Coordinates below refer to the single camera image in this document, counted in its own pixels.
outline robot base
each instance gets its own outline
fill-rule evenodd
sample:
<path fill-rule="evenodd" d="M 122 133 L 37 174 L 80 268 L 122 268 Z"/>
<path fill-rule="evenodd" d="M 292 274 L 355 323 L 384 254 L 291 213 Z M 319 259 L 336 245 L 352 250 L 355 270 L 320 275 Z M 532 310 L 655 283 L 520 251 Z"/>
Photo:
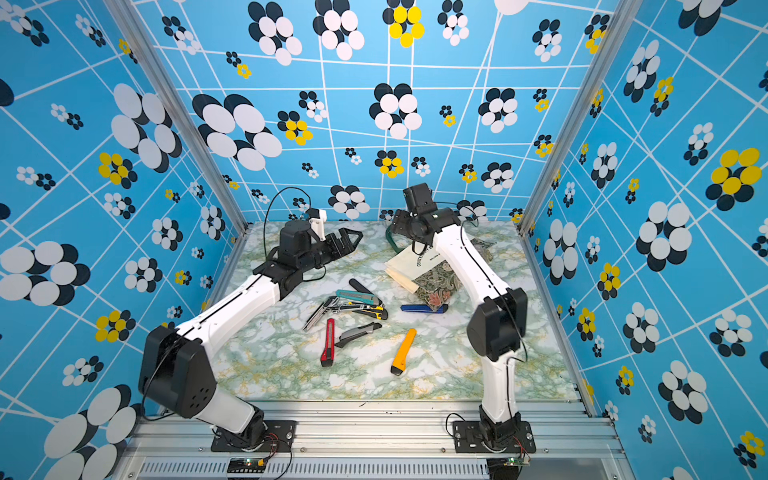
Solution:
<path fill-rule="evenodd" d="M 272 442 L 269 439 L 266 439 L 266 434 L 273 433 L 277 435 L 278 439 L 282 440 L 282 442 L 277 443 L 277 451 L 288 452 L 291 447 L 293 447 L 293 439 L 296 436 L 296 424 L 297 422 L 295 420 L 270 420 L 269 422 L 264 422 L 264 425 L 266 426 L 266 430 L 264 431 L 264 442 L 255 450 L 247 451 L 269 453 L 272 449 Z M 222 430 L 221 428 L 216 429 L 214 442 L 210 446 L 212 452 L 242 453 L 242 448 L 238 448 L 240 445 L 247 449 L 248 445 L 244 445 L 237 438 L 229 437 L 227 434 L 231 435 L 231 432 Z"/>

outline yellow circle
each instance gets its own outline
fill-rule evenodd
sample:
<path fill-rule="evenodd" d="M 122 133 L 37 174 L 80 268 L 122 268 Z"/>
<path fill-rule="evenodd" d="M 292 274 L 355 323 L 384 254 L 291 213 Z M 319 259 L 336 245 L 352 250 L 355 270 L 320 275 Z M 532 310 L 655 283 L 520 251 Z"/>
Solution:
<path fill-rule="evenodd" d="M 393 23 L 389 26 L 389 36 L 397 40 L 402 35 L 402 27 L 399 23 Z"/>
<path fill-rule="evenodd" d="M 413 35 L 413 38 L 419 39 L 424 36 L 424 25 L 420 23 L 415 23 L 411 27 L 411 35 Z"/>
<path fill-rule="evenodd" d="M 736 164 L 738 160 L 739 160 L 739 152 L 735 150 L 728 150 L 726 153 L 723 154 L 722 157 L 720 157 L 720 165 L 723 165 L 724 167 L 732 167 L 733 165 Z"/>
<path fill-rule="evenodd" d="M 403 23 L 406 18 L 408 18 L 408 10 L 406 10 L 406 7 L 399 6 L 398 8 L 395 8 L 395 22 Z"/>
<path fill-rule="evenodd" d="M 422 10 L 419 7 L 411 7 L 408 10 L 408 21 L 416 23 L 422 19 Z"/>
<path fill-rule="evenodd" d="M 756 164 L 759 159 L 760 151 L 756 148 L 747 148 L 745 151 L 741 152 L 741 155 L 739 155 L 739 163 L 744 167 Z"/>
<path fill-rule="evenodd" d="M 104 177 L 104 178 L 109 178 L 109 173 L 110 173 L 110 172 L 111 172 L 111 171 L 110 171 L 110 168 L 109 168 L 109 166 L 108 166 L 108 165 L 99 165 L 99 166 L 98 166 L 98 173 L 99 173 L 99 174 L 100 174 L 102 177 Z"/>
<path fill-rule="evenodd" d="M 747 167 L 741 172 L 741 181 L 746 185 L 754 185 L 763 176 L 763 171 L 760 167 Z"/>
<path fill-rule="evenodd" d="M 741 180 L 731 177 L 723 182 L 723 192 L 729 195 L 735 194 L 741 188 Z"/>
<path fill-rule="evenodd" d="M 728 178 L 728 169 L 725 167 L 718 167 L 712 172 L 712 181 L 715 184 L 722 184 Z"/>
<path fill-rule="evenodd" d="M 403 48 L 408 48 L 413 45 L 413 35 L 408 32 L 402 34 L 402 37 L 400 37 L 400 45 L 402 45 Z"/>

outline marble tabletop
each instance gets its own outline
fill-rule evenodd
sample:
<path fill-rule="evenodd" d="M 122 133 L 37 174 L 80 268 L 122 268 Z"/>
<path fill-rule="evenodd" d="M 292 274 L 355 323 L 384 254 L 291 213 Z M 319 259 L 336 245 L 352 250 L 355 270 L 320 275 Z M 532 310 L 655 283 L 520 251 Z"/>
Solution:
<path fill-rule="evenodd" d="M 277 245 L 277 233 L 283 225 L 267 223 L 268 248 Z M 322 280 L 298 286 L 233 336 L 212 362 L 219 384 L 246 400 L 481 399 L 480 358 L 465 331 L 474 312 L 467 293 L 463 289 L 457 292 L 444 314 L 402 312 L 402 304 L 419 301 L 384 272 L 384 263 L 395 255 L 384 237 L 386 222 L 328 222 L 326 232 L 335 232 L 339 227 L 363 232 L 357 250 L 328 265 Z M 521 287 L 528 294 L 528 361 L 517 366 L 517 398 L 576 399 L 514 224 L 487 222 L 466 228 L 470 235 L 495 243 L 490 247 L 491 267 L 512 288 Z M 227 293 L 263 261 L 261 229 L 261 223 L 255 225 L 248 236 Z M 407 241 L 397 236 L 396 240 L 403 246 Z M 352 290 L 350 278 L 356 278 L 381 298 L 389 319 L 381 321 L 382 328 L 373 334 L 337 348 L 333 365 L 323 368 L 319 358 L 328 316 L 307 333 L 301 328 L 327 296 L 337 289 Z M 336 314 L 333 318 L 337 339 L 341 332 L 373 321 L 356 313 Z M 411 328 L 418 333 L 408 353 L 407 368 L 401 376 L 394 376 L 389 368 Z"/>

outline white circle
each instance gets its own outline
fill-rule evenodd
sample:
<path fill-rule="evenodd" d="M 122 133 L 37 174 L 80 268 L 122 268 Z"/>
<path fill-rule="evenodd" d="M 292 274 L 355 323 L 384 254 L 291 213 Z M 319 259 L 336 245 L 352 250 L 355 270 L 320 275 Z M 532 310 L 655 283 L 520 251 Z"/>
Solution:
<path fill-rule="evenodd" d="M 112 134 L 120 145 L 129 149 L 136 148 L 141 138 L 138 126 L 125 115 L 116 115 L 112 119 Z"/>
<path fill-rule="evenodd" d="M 343 41 L 336 46 L 336 54 L 341 60 L 347 61 L 352 58 L 352 47 Z"/>
<path fill-rule="evenodd" d="M 632 313 L 628 313 L 627 318 L 624 321 L 631 329 L 637 328 L 637 317 Z"/>
<path fill-rule="evenodd" d="M 404 124 L 394 124 L 389 128 L 389 133 L 392 134 L 393 138 L 402 140 L 408 134 L 408 128 Z"/>
<path fill-rule="evenodd" d="M 659 329 L 653 325 L 649 325 L 645 327 L 645 336 L 647 336 L 648 339 L 654 343 L 658 342 L 659 338 L 661 338 L 661 334 L 659 334 Z"/>
<path fill-rule="evenodd" d="M 141 100 L 133 88 L 126 84 L 117 84 L 113 91 L 114 103 L 129 118 L 141 116 Z"/>
<path fill-rule="evenodd" d="M 35 264 L 35 253 L 24 247 L 11 247 L 0 254 L 0 266 L 10 273 L 22 273 Z"/>
<path fill-rule="evenodd" d="M 75 450 L 85 438 L 88 421 L 75 413 L 61 419 L 45 437 L 43 451 L 49 458 L 61 458 Z"/>
<path fill-rule="evenodd" d="M 40 282 L 32 287 L 29 299 L 37 306 L 48 306 L 56 301 L 61 291 L 53 282 Z"/>
<path fill-rule="evenodd" d="M 480 121 L 483 125 L 490 125 L 496 120 L 496 115 L 493 113 L 486 111 L 482 117 L 480 117 Z"/>
<path fill-rule="evenodd" d="M 416 130 L 422 126 L 422 116 L 416 112 L 406 115 L 406 119 L 403 121 L 409 130 Z"/>
<path fill-rule="evenodd" d="M 69 285 L 78 275 L 78 269 L 69 262 L 56 263 L 51 268 L 51 280 L 58 285 Z"/>
<path fill-rule="evenodd" d="M 253 146 L 264 157 L 275 158 L 283 153 L 283 145 L 280 140 L 265 131 L 253 136 Z"/>
<path fill-rule="evenodd" d="M 677 377 L 672 372 L 664 372 L 664 374 L 661 376 L 661 381 L 669 390 L 677 390 Z"/>
<path fill-rule="evenodd" d="M 418 105 L 419 105 L 419 102 L 416 100 L 416 97 L 414 97 L 412 94 L 405 94 L 402 97 L 400 97 L 400 102 L 399 102 L 400 110 L 404 111 L 407 114 L 414 111 Z"/>
<path fill-rule="evenodd" d="M 382 110 L 388 114 L 395 113 L 400 105 L 399 100 L 394 94 L 385 94 L 379 101 L 379 104 Z"/>
<path fill-rule="evenodd" d="M 688 377 L 688 369 L 680 360 L 674 360 L 670 364 L 670 371 L 680 380 L 685 380 Z"/>
<path fill-rule="evenodd" d="M 363 37 L 362 33 L 357 30 L 351 31 L 349 33 L 349 36 L 347 37 L 347 41 L 349 42 L 349 46 L 352 47 L 353 50 L 359 50 L 363 47 L 363 45 L 366 44 L 365 37 Z"/>
<path fill-rule="evenodd" d="M 80 480 L 84 466 L 83 455 L 72 452 L 56 462 L 43 480 Z"/>
<path fill-rule="evenodd" d="M 274 55 L 275 50 L 277 50 L 277 46 L 275 46 L 275 42 L 272 38 L 266 36 L 259 38 L 259 47 L 265 55 Z"/>
<path fill-rule="evenodd" d="M 277 28 L 277 31 L 283 36 L 283 37 L 290 37 L 293 35 L 293 24 L 290 22 L 288 18 L 280 17 L 277 19 L 277 22 L 275 22 L 275 28 Z"/>
<path fill-rule="evenodd" d="M 143 138 L 139 142 L 139 158 L 141 158 L 141 163 L 149 168 L 157 168 L 163 162 L 163 154 L 160 148 L 149 138 Z"/>
<path fill-rule="evenodd" d="M 666 260 L 670 254 L 669 240 L 663 237 L 655 239 L 650 244 L 650 254 L 659 260 Z"/>
<path fill-rule="evenodd" d="M 670 233 L 670 246 L 677 252 L 684 252 L 690 247 L 692 238 L 687 228 L 676 228 Z"/>
<path fill-rule="evenodd" d="M 136 426 L 136 410 L 127 406 L 114 414 L 107 425 L 107 442 L 119 443 L 131 434 Z"/>
<path fill-rule="evenodd" d="M 117 461 L 117 447 L 112 444 L 99 447 L 85 463 L 82 480 L 104 480 L 112 472 Z"/>
<path fill-rule="evenodd" d="M 301 41 L 296 37 L 288 37 L 286 40 L 286 48 L 291 55 L 301 55 Z"/>
<path fill-rule="evenodd" d="M 220 157 L 234 157 L 237 154 L 237 145 L 234 140 L 217 131 L 209 134 L 206 139 L 208 147 Z"/>
<path fill-rule="evenodd" d="M 688 410 L 688 407 L 690 407 L 690 402 L 688 401 L 688 397 L 683 393 L 682 390 L 675 390 L 672 392 L 672 401 L 680 410 Z"/>
<path fill-rule="evenodd" d="M 329 50 L 333 50 L 339 44 L 339 38 L 336 36 L 336 33 L 330 30 L 325 30 L 320 36 L 320 40 L 323 41 L 323 47 Z"/>
<path fill-rule="evenodd" d="M 670 207 L 667 219 L 672 227 L 682 227 L 690 218 L 690 211 L 685 204 L 675 204 Z"/>

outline box cutter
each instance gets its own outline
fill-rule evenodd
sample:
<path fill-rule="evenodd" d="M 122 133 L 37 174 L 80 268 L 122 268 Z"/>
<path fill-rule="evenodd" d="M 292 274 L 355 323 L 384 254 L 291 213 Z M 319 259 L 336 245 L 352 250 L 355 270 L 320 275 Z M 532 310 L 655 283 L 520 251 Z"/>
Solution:
<path fill-rule="evenodd" d="M 373 333 L 373 330 L 378 330 L 381 327 L 382 324 L 378 322 L 371 322 L 368 325 L 356 326 L 355 328 L 349 329 L 342 333 L 341 336 L 339 336 L 339 341 L 336 342 L 336 346 L 342 349 L 347 343 L 353 341 L 354 339 L 358 339 L 361 336 Z"/>

